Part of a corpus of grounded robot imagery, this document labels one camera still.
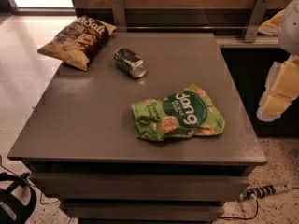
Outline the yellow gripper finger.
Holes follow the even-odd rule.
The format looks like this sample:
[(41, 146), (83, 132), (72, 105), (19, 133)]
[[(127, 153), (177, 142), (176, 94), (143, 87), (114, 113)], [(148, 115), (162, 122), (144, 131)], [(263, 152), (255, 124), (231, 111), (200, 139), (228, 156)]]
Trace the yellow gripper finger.
[(273, 62), (257, 110), (257, 118), (272, 122), (281, 117), (299, 97), (299, 56), (291, 55), (284, 63)]
[(276, 15), (274, 15), (271, 19), (263, 22), (259, 26), (258, 32), (263, 35), (278, 35), (279, 25), (283, 15), (284, 15), (284, 11), (281, 10)]

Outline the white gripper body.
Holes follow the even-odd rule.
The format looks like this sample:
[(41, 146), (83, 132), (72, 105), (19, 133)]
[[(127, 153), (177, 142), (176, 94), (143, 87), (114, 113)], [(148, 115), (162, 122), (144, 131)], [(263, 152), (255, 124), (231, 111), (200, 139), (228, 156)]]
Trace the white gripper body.
[(299, 54), (299, 0), (291, 0), (282, 15), (278, 44), (290, 54)]

